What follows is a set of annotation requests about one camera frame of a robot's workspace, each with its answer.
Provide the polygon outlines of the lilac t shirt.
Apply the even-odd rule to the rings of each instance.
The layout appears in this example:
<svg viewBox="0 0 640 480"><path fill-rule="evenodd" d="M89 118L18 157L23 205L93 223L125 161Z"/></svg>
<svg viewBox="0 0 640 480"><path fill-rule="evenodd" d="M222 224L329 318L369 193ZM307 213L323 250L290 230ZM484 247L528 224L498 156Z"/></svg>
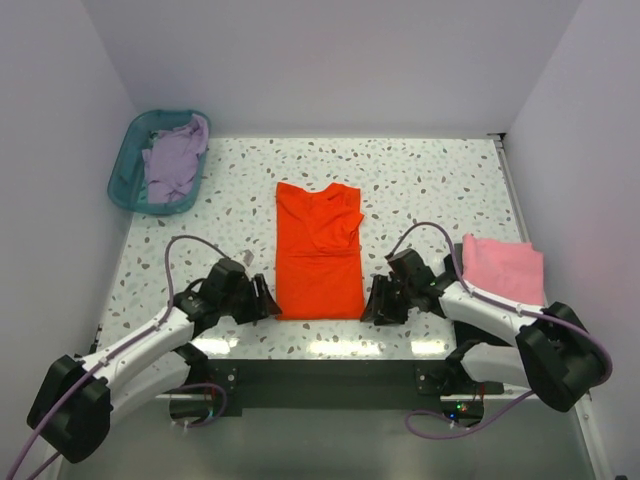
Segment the lilac t shirt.
<svg viewBox="0 0 640 480"><path fill-rule="evenodd" d="M150 204L173 203L187 197L208 141L208 122L198 114L192 114L183 126L157 132L151 147L142 151Z"/></svg>

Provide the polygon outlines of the orange t shirt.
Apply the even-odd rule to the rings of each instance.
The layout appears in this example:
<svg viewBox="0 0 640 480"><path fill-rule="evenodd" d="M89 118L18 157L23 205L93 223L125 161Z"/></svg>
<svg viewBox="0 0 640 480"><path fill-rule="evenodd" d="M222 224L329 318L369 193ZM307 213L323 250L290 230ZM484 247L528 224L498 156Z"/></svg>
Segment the orange t shirt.
<svg viewBox="0 0 640 480"><path fill-rule="evenodd" d="M365 308L361 191L276 188L276 302L281 321L357 320Z"/></svg>

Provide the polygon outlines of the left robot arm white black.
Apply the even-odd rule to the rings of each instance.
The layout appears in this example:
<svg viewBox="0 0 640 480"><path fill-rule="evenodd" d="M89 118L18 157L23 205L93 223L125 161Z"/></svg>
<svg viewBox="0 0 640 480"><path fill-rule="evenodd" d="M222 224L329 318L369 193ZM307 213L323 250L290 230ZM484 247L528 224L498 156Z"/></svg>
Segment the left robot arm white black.
<svg viewBox="0 0 640 480"><path fill-rule="evenodd" d="M207 358L192 341L220 318L242 325L281 312L263 275L248 276L242 264L221 259L126 337L85 357L56 360L27 424L66 460L79 463L128 412L167 390L196 392L205 385Z"/></svg>

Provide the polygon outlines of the black folded t shirt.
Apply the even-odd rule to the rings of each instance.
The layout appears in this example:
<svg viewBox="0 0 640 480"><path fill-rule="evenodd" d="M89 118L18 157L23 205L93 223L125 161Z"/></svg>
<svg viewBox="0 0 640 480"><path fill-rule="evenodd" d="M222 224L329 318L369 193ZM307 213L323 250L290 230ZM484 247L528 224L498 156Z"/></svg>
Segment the black folded t shirt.
<svg viewBox="0 0 640 480"><path fill-rule="evenodd" d="M458 280L453 260L462 260L462 245L454 246L455 254L449 253L444 258L444 273L453 282L444 288L439 298L443 315L453 322L456 341L462 344L468 340L478 340L494 346L516 346L515 337L521 321L518 316L503 307L515 307L513 301L491 294L474 287L470 282L469 289L492 302L481 300L471 295Z"/></svg>

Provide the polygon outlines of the pink folded t shirt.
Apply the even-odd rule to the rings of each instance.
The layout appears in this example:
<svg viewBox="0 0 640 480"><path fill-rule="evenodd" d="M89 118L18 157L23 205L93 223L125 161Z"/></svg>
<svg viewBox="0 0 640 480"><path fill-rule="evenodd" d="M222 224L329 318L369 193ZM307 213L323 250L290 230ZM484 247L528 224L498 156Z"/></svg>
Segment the pink folded t shirt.
<svg viewBox="0 0 640 480"><path fill-rule="evenodd" d="M544 303L544 255L530 242L506 243L466 234L462 247L467 284L514 302Z"/></svg>

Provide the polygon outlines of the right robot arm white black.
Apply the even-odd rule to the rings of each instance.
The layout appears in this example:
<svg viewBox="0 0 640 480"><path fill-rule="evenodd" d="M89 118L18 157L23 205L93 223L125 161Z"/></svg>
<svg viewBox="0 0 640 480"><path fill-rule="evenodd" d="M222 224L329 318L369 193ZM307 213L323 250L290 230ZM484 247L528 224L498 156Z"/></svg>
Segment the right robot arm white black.
<svg viewBox="0 0 640 480"><path fill-rule="evenodd" d="M486 382L509 384L566 412L608 375L603 348L569 306L555 302L527 316L512 301L463 285L455 270L461 245L445 257L440 274L413 249L386 259L391 270L374 276L360 319L402 325L417 309L452 322L456 348L429 375L440 394L466 393Z"/></svg>

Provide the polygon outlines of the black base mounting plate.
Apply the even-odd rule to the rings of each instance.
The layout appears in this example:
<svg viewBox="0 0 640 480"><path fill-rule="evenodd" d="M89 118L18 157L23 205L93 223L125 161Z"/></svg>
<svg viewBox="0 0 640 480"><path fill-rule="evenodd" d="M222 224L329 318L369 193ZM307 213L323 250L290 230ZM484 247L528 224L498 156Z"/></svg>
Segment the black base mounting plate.
<svg viewBox="0 0 640 480"><path fill-rule="evenodd" d="M186 384L196 388L170 392L174 420L247 409L453 412L454 396L471 400L462 417L479 420L483 396L504 392L502 384L474 382L444 360L210 359L193 366Z"/></svg>

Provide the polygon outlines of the teal plastic basket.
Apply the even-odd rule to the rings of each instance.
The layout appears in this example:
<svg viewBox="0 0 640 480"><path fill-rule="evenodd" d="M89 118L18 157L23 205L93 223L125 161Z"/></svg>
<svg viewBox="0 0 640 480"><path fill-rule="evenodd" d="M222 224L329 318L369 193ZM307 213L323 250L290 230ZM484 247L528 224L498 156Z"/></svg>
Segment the teal plastic basket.
<svg viewBox="0 0 640 480"><path fill-rule="evenodd" d="M199 169L193 189L181 201L167 204L150 204L147 200L147 185L144 178L142 151L150 148L159 130L172 130L187 124L192 114L203 116L202 112L187 110L150 110L138 115L129 125L116 157L107 186L109 199L118 207L140 214L167 216L184 213L191 209L198 197L207 151L200 156Z"/></svg>

